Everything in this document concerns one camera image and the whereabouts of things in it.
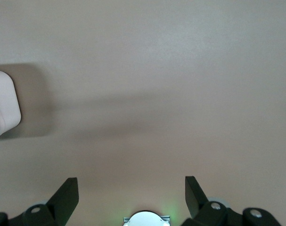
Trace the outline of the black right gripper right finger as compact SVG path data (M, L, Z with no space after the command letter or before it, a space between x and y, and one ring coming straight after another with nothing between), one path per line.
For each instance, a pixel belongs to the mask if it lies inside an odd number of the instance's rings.
M185 201L190 218L181 226L282 226L268 211L246 208L241 214L219 201L210 201L194 176L185 177Z

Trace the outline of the pink plastic box base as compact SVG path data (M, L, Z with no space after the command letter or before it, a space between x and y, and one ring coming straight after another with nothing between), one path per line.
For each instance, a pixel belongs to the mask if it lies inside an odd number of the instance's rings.
M0 136L16 127L21 121L21 112L11 77L0 71Z

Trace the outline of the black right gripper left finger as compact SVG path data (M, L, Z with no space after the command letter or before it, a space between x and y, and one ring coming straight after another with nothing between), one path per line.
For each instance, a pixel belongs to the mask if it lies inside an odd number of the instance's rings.
M0 226L66 226L78 202L78 180L68 178L45 204L33 205L14 218L0 212Z

